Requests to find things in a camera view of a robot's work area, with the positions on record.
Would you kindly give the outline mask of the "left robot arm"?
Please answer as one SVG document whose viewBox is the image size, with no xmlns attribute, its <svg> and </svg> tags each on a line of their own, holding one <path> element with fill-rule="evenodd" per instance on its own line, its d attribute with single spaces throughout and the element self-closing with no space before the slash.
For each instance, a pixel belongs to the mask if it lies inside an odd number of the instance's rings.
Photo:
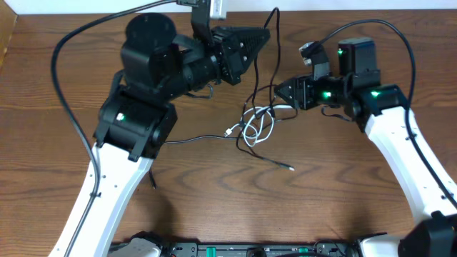
<svg viewBox="0 0 457 257">
<path fill-rule="evenodd" d="M 176 124 L 174 100 L 211 82 L 238 84 L 269 40 L 263 27 L 210 27 L 191 18 L 181 35 L 166 15 L 145 13 L 126 27 L 123 67 L 102 104 L 89 166 L 53 256 L 106 256 L 126 206 Z"/>
</svg>

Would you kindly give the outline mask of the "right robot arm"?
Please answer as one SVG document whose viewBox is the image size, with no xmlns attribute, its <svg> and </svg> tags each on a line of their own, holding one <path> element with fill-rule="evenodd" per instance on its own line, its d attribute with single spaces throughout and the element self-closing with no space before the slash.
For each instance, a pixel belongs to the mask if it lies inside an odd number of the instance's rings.
<svg viewBox="0 0 457 257">
<path fill-rule="evenodd" d="M 295 109 L 341 106 L 349 121 L 376 145 L 400 184 L 415 221 L 406 236 L 375 234 L 356 242 L 358 256 L 455 256 L 456 183 L 425 141 L 407 99 L 395 84 L 381 84 L 376 45 L 370 38 L 338 43 L 340 75 L 329 71 L 323 47 L 299 51 L 312 67 L 275 87 L 275 94 Z"/>
</svg>

